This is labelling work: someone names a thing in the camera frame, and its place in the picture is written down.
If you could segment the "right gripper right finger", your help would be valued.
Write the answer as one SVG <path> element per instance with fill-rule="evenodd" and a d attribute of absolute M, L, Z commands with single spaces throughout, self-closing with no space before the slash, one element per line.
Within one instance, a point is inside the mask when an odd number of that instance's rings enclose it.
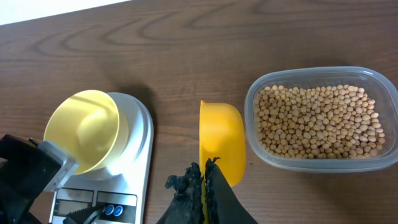
<path fill-rule="evenodd" d="M 218 157 L 205 164 L 207 217 L 211 224 L 257 224 L 241 205 L 226 177 L 216 164 Z"/>

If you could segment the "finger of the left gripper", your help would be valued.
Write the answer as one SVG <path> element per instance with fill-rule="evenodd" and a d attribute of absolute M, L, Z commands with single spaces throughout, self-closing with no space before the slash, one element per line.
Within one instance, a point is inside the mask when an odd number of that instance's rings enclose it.
<path fill-rule="evenodd" d="M 102 216 L 105 208 L 105 205 L 97 205 L 71 212 L 65 217 L 63 224 L 92 224 Z"/>

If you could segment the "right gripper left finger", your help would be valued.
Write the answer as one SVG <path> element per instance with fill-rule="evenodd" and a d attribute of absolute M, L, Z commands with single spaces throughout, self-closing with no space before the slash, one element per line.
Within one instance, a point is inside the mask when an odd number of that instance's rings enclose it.
<path fill-rule="evenodd" d="M 202 224 L 204 222 L 200 166 L 192 162 L 184 175 L 170 175 L 166 189 L 174 189 L 174 197 L 157 224 Z"/>

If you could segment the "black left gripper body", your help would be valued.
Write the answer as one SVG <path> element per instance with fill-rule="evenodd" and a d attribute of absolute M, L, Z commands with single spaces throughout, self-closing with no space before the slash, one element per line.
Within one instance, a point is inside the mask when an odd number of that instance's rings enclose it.
<path fill-rule="evenodd" d="M 37 146 L 9 134 L 1 139 L 1 224 L 40 222 L 29 210 L 56 165 Z"/>

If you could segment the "yellow measuring scoop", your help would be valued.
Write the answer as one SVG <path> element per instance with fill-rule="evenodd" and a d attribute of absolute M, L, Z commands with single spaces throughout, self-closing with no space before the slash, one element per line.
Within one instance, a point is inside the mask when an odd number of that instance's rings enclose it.
<path fill-rule="evenodd" d="M 209 223 L 206 207 L 205 164 L 208 159 L 218 157 L 220 167 L 230 187 L 234 187 L 244 177 L 246 168 L 246 143 L 243 120 L 239 111 L 226 103 L 206 103 L 200 105 L 199 122 L 200 172 L 205 223 Z"/>

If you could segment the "white digital kitchen scale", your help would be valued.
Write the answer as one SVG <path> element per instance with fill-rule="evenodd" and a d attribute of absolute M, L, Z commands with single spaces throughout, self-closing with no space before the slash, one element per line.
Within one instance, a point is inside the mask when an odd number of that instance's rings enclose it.
<path fill-rule="evenodd" d="M 135 97 L 107 93 L 124 113 L 129 138 L 112 164 L 84 174 L 75 173 L 53 197 L 51 223 L 81 208 L 105 205 L 97 223 L 142 223 L 149 180 L 154 125 L 148 109 Z"/>

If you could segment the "pale yellow bowl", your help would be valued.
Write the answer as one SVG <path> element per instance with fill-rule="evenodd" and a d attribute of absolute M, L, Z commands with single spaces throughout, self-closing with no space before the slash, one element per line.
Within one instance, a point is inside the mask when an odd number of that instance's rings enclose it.
<path fill-rule="evenodd" d="M 67 98 L 50 117 L 44 140 L 75 158 L 76 175 L 102 169 L 123 153 L 129 127 L 116 101 L 105 92 L 85 90 Z"/>

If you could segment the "clear plastic container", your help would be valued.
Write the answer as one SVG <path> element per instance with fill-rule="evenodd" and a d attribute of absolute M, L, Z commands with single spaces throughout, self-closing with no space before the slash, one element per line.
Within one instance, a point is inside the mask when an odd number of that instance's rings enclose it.
<path fill-rule="evenodd" d="M 397 89 L 363 67 L 316 67 L 258 78 L 244 104 L 246 136 L 287 170 L 353 173 L 397 164 Z"/>

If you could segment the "pile of soybeans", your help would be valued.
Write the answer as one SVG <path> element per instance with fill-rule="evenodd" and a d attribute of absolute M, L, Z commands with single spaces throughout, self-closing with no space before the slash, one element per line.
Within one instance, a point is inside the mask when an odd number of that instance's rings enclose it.
<path fill-rule="evenodd" d="M 375 100 L 352 85 L 286 88 L 255 94 L 254 124 L 263 150 L 290 159 L 367 159 L 386 143 Z"/>

